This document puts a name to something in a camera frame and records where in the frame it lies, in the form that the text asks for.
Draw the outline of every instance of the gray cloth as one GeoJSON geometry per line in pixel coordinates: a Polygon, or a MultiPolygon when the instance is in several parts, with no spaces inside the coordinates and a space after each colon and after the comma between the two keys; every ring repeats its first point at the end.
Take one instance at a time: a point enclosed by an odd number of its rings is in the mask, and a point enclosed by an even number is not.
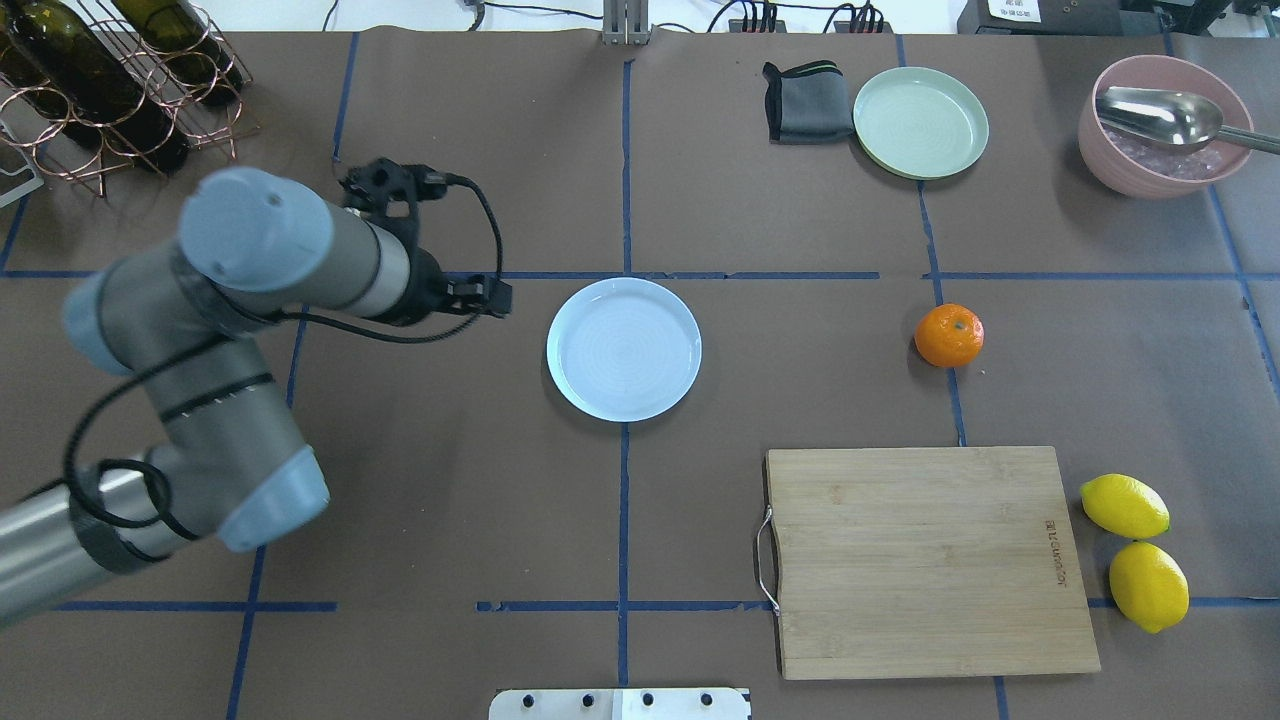
{"type": "Polygon", "coordinates": [[[780,72],[764,64],[769,88],[764,114],[769,140],[782,145],[840,142],[854,133],[845,76],[831,60],[817,60],[780,72]]]}

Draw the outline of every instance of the bamboo cutting board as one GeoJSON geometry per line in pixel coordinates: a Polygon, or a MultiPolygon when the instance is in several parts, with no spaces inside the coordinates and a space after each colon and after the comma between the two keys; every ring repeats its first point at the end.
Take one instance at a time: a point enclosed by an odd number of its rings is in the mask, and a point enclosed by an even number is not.
{"type": "Polygon", "coordinates": [[[771,450],[788,680],[1097,673],[1052,447],[771,450]]]}

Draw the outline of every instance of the table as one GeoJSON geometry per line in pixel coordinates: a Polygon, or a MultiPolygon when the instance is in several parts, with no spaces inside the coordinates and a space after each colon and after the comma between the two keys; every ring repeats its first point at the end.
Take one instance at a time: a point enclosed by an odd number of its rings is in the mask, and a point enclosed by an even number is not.
{"type": "MultiPolygon", "coordinates": [[[[1097,183],[1074,147],[1097,73],[1166,50],[1277,128],[1260,68],[1280,45],[663,31],[612,49],[585,31],[392,28],[233,42],[268,126],[246,163],[334,201],[333,155],[472,177],[504,229],[516,311],[426,347],[265,334],[332,507],[257,553],[198,543],[5,632],[5,717],[484,717],[503,688],[701,684],[750,688],[764,719],[1280,705],[1280,249],[1263,195],[1280,165],[1256,156],[1213,191],[1147,202],[1097,183]],[[818,58],[854,88],[904,63],[954,74],[987,108],[986,155],[918,184],[855,145],[769,145],[760,67],[818,58]],[[689,396],[622,425],[568,405],[543,352],[561,302],[618,274],[678,293],[704,337],[689,396]],[[954,374],[910,347],[940,300],[988,328],[954,374]],[[1057,448],[1102,673],[783,682],[751,568],[764,451],[957,442],[1057,448]],[[1157,542],[1194,600],[1156,637],[1111,607],[1123,541],[1079,510],[1079,486],[1106,471],[1148,480],[1172,512],[1157,542]]],[[[8,497],[56,474],[76,418],[111,387],[63,337],[61,299],[172,233],[218,165],[120,176],[110,202],[55,186],[0,218],[8,497]]],[[[422,242],[449,270],[492,263],[466,193],[424,208],[422,242]]],[[[131,397],[83,456],[161,439],[131,397]]]]}

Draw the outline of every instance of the lemon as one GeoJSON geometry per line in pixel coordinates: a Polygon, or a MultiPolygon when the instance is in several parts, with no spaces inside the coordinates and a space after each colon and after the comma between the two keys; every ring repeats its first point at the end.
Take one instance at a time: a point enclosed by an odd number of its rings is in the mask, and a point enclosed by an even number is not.
{"type": "Polygon", "coordinates": [[[1156,491],[1142,482],[1111,473],[1080,486],[1084,514],[1105,530],[1133,539],[1169,529],[1169,509],[1156,491]]]}
{"type": "Polygon", "coordinates": [[[1187,577],[1167,552],[1134,542],[1111,561],[1111,597],[1124,616],[1156,634],[1187,616],[1187,577]]]}

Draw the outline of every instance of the light green plate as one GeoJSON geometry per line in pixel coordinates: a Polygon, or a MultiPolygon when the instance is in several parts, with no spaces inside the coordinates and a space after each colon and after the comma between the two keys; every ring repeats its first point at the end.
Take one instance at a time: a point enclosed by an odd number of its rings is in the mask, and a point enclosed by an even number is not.
{"type": "Polygon", "coordinates": [[[854,100],[863,149],[911,179],[959,173],[987,147],[987,111],[956,78],[929,68],[893,68],[867,81],[854,100]]]}

